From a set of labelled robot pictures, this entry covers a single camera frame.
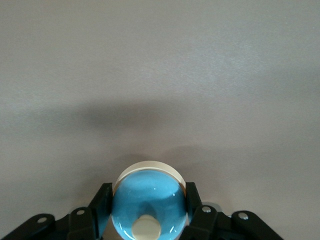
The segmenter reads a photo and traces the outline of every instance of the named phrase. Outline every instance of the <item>silver screw head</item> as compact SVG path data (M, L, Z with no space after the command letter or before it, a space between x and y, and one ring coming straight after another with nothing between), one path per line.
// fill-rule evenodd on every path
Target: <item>silver screw head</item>
M77 215L82 215L85 213L85 210L80 209L79 211L76 212Z
M38 224L42 224L44 223L45 221L47 221L47 218L44 216L44 217L41 217L38 219L38 221L36 221Z
M238 216L239 216L239 218L241 218L242 220L248 220L248 219L249 219L249 216L248 216L246 213L244 213L244 212L240 212L240 213L238 214Z
M208 206L203 206L202 207L202 211L205 212L205 213L211 213L211 208L208 207Z

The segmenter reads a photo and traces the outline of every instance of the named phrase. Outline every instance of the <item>transparent blue ball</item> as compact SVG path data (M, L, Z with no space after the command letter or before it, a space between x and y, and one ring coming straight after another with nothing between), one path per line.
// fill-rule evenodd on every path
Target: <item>transparent blue ball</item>
M112 201L111 218L119 235L134 240L133 223L142 215L161 225L158 240L174 240L182 232L187 209L184 192L171 176L156 170L141 170L125 177Z

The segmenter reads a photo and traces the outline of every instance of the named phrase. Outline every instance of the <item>gray surface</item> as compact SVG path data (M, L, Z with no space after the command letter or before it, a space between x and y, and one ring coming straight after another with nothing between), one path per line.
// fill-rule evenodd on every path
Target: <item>gray surface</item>
M317 0L1 1L0 237L159 160L319 239L319 46Z

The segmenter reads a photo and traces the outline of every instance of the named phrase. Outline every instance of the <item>white cap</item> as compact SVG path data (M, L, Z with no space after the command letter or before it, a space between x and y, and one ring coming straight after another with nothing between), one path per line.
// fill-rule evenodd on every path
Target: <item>white cap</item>
M142 215L132 225L135 240L157 240L161 234L160 223L150 215Z
M117 181L115 182L115 186L113 189L113 193L116 192L120 182L127 177L128 175L142 171L142 170L155 170L159 171L165 174L170 175L172 178L174 178L182 188L184 195L186 195L186 182L183 179L183 177L180 175L180 173L175 170L172 166L169 166L168 164L165 164L160 161L141 161L138 163L135 163L131 166L129 166L126 170L124 170L120 176L118 177Z

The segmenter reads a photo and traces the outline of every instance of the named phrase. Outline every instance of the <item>black bracket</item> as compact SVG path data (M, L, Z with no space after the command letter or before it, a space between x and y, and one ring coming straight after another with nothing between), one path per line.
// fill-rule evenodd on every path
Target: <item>black bracket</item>
M229 217L203 205L194 182L187 182L185 191L190 223L179 240L283 240L250 211ZM2 240L101 240L112 199L112 183L104 183L88 207L79 207L57 221L51 214L35 215Z

